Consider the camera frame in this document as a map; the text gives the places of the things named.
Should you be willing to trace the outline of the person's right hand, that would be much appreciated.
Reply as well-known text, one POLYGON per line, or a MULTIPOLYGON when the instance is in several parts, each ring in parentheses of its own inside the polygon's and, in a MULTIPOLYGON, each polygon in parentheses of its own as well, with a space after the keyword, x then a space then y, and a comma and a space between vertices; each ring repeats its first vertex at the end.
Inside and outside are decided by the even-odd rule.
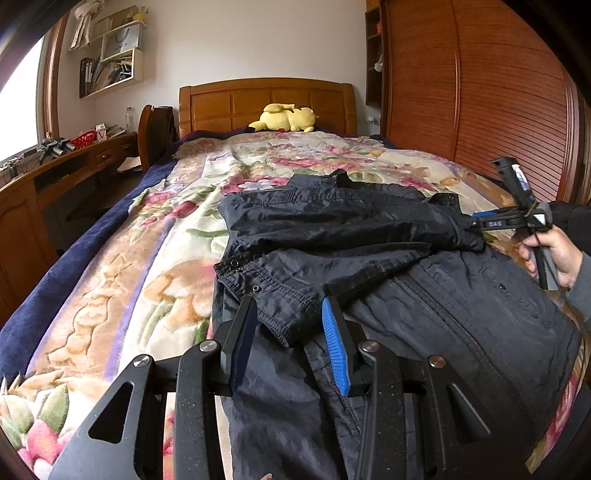
POLYGON ((538 274, 539 263, 534 260, 532 251, 534 248, 546 248, 549 251, 552 263, 556 267, 556 282, 566 289, 572 289, 579 277, 585 253, 582 252, 557 226, 541 233, 534 233, 523 239, 518 238, 518 252, 525 261, 526 268, 532 277, 538 274))

